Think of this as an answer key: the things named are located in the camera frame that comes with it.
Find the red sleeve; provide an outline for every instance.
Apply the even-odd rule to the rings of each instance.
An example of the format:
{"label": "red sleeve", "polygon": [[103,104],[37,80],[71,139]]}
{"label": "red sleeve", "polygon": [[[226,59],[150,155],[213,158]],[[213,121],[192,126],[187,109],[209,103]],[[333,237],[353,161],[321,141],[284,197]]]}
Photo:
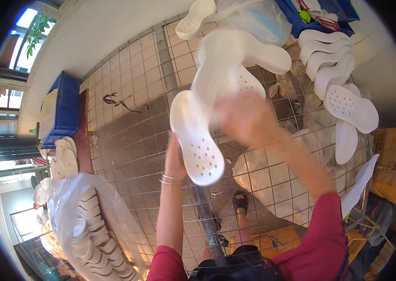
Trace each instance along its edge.
{"label": "red sleeve", "polygon": [[178,252],[167,246],[158,246],[151,263],[147,281],[185,281],[187,279],[187,274],[185,274],[182,259]]}
{"label": "red sleeve", "polygon": [[287,281],[343,279],[348,264],[347,236],[336,192],[323,194],[316,201],[302,244],[272,261]]}

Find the leg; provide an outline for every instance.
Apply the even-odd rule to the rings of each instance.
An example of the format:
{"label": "leg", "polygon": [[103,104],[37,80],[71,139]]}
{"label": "leg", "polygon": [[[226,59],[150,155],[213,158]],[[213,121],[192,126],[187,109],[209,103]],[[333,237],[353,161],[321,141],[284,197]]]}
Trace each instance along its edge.
{"label": "leg", "polygon": [[[237,199],[243,199],[243,195],[237,196]],[[255,246],[254,241],[251,239],[251,222],[248,220],[245,214],[244,208],[237,208],[237,216],[238,216],[238,229],[235,234],[235,249],[242,245],[253,245]]]}

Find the hand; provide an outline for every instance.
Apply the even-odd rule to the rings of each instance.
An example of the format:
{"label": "hand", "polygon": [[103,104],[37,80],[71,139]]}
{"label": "hand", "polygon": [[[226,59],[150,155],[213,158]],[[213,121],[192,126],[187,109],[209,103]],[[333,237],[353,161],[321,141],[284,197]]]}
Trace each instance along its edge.
{"label": "hand", "polygon": [[170,140],[168,141],[167,155],[165,158],[164,175],[180,179],[183,179],[187,175],[184,159],[182,158],[181,145],[174,132],[170,132]]}
{"label": "hand", "polygon": [[260,147],[266,138],[272,141],[281,135],[271,104],[257,93],[246,91],[233,99],[217,101],[215,111],[221,119],[221,129],[244,145]]}

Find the silver bracelet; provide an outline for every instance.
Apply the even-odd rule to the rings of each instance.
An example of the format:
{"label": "silver bracelet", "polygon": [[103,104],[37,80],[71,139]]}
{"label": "silver bracelet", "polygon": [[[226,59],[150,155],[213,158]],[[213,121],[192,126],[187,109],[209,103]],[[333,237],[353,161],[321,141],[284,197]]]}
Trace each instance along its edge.
{"label": "silver bracelet", "polygon": [[170,184],[170,185],[175,185],[175,184],[177,184],[177,183],[167,183],[167,182],[164,182],[163,180],[159,180],[161,183],[164,183],[164,184]]}
{"label": "silver bracelet", "polygon": [[162,174],[162,177],[166,177],[169,179],[174,179],[174,180],[183,180],[182,178],[177,178],[177,177],[169,177],[169,176],[165,176],[164,174]]}

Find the green plant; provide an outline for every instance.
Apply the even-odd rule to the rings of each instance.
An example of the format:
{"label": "green plant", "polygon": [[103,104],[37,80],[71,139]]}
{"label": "green plant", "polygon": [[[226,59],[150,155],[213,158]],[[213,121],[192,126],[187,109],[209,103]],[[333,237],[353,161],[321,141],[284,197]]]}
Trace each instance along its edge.
{"label": "green plant", "polygon": [[34,22],[34,25],[31,27],[31,31],[28,34],[28,38],[26,41],[29,43],[26,48],[26,58],[33,55],[33,49],[36,49],[36,44],[40,42],[42,39],[42,32],[45,31],[45,28],[50,28],[49,22],[56,23],[56,20],[46,16],[44,14],[36,15],[37,19]]}

